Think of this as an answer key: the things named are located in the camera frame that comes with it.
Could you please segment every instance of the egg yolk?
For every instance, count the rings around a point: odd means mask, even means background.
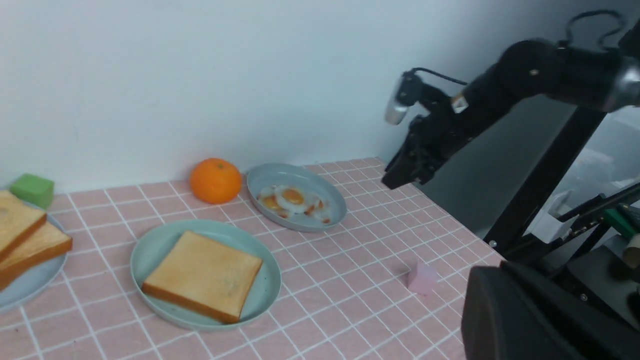
[[[272,196],[269,196],[269,197],[265,197],[264,200],[262,201],[262,203],[263,203],[265,208],[268,208],[268,209],[271,209],[271,210],[282,210],[280,205],[278,205],[278,203],[276,202],[275,195],[272,195]]]
[[[300,205],[305,203],[305,198],[302,194],[294,189],[286,189],[282,192],[282,197],[289,201],[291,204]]]

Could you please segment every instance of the block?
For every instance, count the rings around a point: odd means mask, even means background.
[[[616,209],[605,210],[603,217],[626,240],[631,240],[638,233],[638,229]]]
[[[439,278],[440,276],[436,269],[427,264],[418,263],[409,272],[407,288],[414,293],[429,295]]]
[[[53,202],[53,181],[24,174],[11,185],[10,191],[18,199],[47,209]]]

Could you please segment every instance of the orange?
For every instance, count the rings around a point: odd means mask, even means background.
[[[196,165],[191,172],[189,185],[198,199],[209,204],[223,204],[240,193],[242,175],[230,162],[210,158]]]

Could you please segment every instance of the fried egg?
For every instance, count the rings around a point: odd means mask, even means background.
[[[331,212],[328,208],[315,209],[311,215],[325,225],[331,223]]]
[[[286,210],[280,205],[278,205],[276,201],[276,196],[274,193],[275,185],[265,186],[260,193],[258,194],[258,201],[270,211],[276,213],[281,218],[289,218],[292,214],[291,211]]]
[[[314,205],[305,214],[314,217],[316,220],[323,224],[331,223],[331,211],[329,210],[329,204],[323,201],[319,196],[314,195],[316,201]]]
[[[295,186],[280,185],[273,189],[277,204],[294,214],[302,214],[311,208],[316,198]]]
[[[329,204],[320,196],[305,192],[295,186],[266,186],[260,191],[257,198],[265,208],[282,218],[305,214],[322,224],[331,223]]]

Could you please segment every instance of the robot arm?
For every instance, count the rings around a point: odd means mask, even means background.
[[[584,13],[572,22],[594,13],[611,12]],[[451,156],[515,104],[534,95],[545,94],[607,113],[640,106],[637,60],[622,56],[617,49],[594,52],[571,47],[570,31],[567,34],[568,40],[558,44],[537,39],[513,44],[496,64],[454,97],[423,83],[417,71],[425,69],[405,72],[387,107],[386,121],[398,125],[416,102],[429,110],[429,115],[412,120],[382,182],[391,189],[414,181],[426,183]]]

